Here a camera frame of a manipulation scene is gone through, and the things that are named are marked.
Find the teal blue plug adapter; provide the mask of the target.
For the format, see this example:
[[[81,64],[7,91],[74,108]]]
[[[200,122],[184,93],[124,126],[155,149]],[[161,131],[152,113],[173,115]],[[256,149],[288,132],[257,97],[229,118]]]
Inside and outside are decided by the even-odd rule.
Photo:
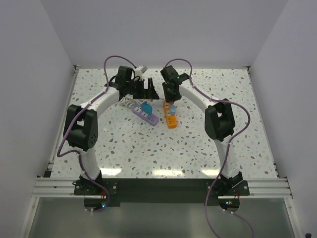
[[[153,107],[152,107],[150,104],[148,104],[147,102],[143,102],[143,103],[141,104],[141,110],[142,110],[143,112],[145,112],[146,114],[151,115],[152,112],[153,112]]]

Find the light blue charger plug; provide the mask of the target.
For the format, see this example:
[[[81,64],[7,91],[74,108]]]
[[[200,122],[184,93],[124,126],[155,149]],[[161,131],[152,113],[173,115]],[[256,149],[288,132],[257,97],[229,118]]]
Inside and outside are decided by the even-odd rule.
[[[176,106],[175,105],[170,105],[169,112],[170,112],[171,116],[176,115]]]

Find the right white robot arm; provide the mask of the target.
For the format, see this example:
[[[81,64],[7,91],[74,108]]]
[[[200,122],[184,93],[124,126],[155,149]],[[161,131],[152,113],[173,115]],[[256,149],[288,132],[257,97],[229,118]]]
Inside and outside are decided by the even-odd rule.
[[[234,153],[230,151],[235,127],[231,104],[227,99],[213,99],[192,82],[186,73],[179,74],[171,65],[160,71],[164,83],[163,91],[167,102],[181,97],[188,98],[205,113],[204,128],[207,136],[214,141],[220,161],[220,172],[211,190],[218,195],[231,195],[243,181],[242,173],[235,168]]]

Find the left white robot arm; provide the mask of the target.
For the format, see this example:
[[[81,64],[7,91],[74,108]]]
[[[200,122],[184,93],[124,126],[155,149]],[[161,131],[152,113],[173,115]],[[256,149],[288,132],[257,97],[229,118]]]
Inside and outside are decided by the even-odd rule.
[[[68,107],[57,156],[63,157],[70,153],[78,156],[81,174],[73,183],[76,195],[107,193],[94,149],[99,135],[98,118],[127,95],[139,100],[158,99],[151,78],[148,79],[147,88],[144,87],[146,71],[147,67],[144,65],[120,66],[115,76],[106,78],[102,92],[81,105]]]

